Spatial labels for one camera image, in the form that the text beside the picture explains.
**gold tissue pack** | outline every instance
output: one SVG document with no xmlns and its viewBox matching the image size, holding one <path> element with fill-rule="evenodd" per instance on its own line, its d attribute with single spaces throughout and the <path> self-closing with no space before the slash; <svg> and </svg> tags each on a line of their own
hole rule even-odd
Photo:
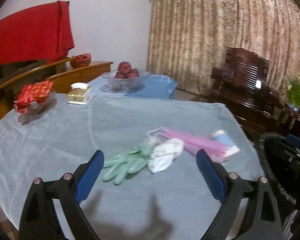
<svg viewBox="0 0 300 240">
<path fill-rule="evenodd" d="M 86 83 L 72 84 L 70 92 L 66 95 L 68 103 L 78 105 L 87 105 L 93 97 L 92 87 Z"/>
</svg>

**glass bowl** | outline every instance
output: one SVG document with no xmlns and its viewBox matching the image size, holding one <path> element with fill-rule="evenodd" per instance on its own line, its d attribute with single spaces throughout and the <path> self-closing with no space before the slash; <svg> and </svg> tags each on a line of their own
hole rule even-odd
<svg viewBox="0 0 300 240">
<path fill-rule="evenodd" d="M 134 78 L 126 78 L 126 79 L 115 78 L 114 76 L 117 73 L 117 70 L 103 73 L 102 77 L 107 80 L 108 85 L 112 90 L 129 91 L 140 86 L 149 75 L 149 72 L 146 72 L 142 69 L 138 69 L 138 71 L 139 71 L 139 76 Z"/>
</svg>

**crumpled white cloth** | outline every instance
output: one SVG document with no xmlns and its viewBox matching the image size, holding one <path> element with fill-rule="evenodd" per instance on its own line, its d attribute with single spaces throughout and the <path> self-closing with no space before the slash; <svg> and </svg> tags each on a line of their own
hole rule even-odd
<svg viewBox="0 0 300 240">
<path fill-rule="evenodd" d="M 165 171 L 173 160 L 178 158 L 183 151 L 184 143 L 178 138 L 171 138 L 153 148 L 148 162 L 148 169 L 152 173 Z"/>
</svg>

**beige patterned curtain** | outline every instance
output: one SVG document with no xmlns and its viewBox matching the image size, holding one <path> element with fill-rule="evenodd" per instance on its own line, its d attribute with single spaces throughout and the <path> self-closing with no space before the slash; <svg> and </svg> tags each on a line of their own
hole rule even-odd
<svg viewBox="0 0 300 240">
<path fill-rule="evenodd" d="M 300 73 L 300 10 L 293 0 L 153 0 L 148 70 L 206 94 L 226 47 L 270 61 L 268 84 Z"/>
</svg>

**green glove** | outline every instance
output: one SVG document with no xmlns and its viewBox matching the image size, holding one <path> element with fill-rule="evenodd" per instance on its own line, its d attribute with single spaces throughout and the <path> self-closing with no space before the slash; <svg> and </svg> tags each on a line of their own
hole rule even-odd
<svg viewBox="0 0 300 240">
<path fill-rule="evenodd" d="M 110 168 L 102 180 L 114 180 L 115 185 L 120 185 L 128 174 L 141 171 L 150 159 L 152 146 L 149 143 L 139 143 L 133 148 L 105 159 L 104 168 Z"/>
</svg>

